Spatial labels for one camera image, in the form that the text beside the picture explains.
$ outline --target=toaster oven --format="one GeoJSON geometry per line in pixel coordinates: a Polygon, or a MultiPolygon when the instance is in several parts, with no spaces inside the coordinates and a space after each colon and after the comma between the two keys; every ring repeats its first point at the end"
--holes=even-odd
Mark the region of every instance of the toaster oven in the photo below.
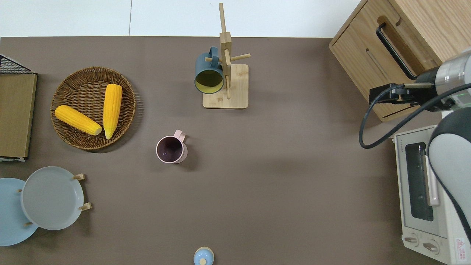
{"type": "Polygon", "coordinates": [[[471,264],[458,214],[430,168],[427,147],[436,125],[398,133],[396,147],[402,241],[445,264],[471,264]]]}

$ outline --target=black handle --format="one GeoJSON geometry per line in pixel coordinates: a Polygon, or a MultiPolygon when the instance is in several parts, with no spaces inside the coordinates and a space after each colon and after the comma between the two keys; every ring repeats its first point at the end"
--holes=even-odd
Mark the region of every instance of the black handle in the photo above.
{"type": "Polygon", "coordinates": [[[411,70],[407,67],[407,65],[404,63],[401,57],[399,57],[399,54],[396,52],[396,50],[394,50],[391,43],[389,43],[388,39],[386,39],[386,37],[382,33],[381,29],[384,28],[385,26],[386,26],[386,23],[382,23],[381,25],[379,25],[379,27],[376,29],[376,35],[378,36],[380,41],[383,43],[384,47],[386,47],[389,54],[393,57],[393,59],[399,65],[399,67],[404,72],[404,74],[411,80],[417,79],[417,76],[411,72],[411,70]]]}

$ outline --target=wire rack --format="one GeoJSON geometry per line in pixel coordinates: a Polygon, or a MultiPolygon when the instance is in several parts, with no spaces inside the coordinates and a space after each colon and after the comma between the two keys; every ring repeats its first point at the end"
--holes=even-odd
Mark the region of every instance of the wire rack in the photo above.
{"type": "Polygon", "coordinates": [[[0,74],[34,74],[35,72],[24,67],[11,58],[0,54],[0,74]]]}

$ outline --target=warning label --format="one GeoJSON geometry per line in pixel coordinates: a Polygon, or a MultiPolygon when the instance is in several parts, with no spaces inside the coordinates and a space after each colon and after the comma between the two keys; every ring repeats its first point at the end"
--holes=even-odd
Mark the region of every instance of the warning label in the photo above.
{"type": "Polygon", "coordinates": [[[463,238],[455,239],[456,258],[458,261],[466,261],[466,245],[463,238]]]}

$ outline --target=corn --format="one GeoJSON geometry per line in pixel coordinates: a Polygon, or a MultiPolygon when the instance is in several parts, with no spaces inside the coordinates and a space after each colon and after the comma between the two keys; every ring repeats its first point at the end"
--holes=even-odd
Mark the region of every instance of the corn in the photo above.
{"type": "Polygon", "coordinates": [[[54,115],[59,120],[88,134],[98,135],[101,133],[101,126],[98,123],[69,106],[60,105],[54,111],[54,115]]]}
{"type": "Polygon", "coordinates": [[[120,85],[109,84],[106,86],[105,102],[103,104],[103,129],[108,140],[111,139],[118,125],[121,97],[122,88],[120,85]]]}

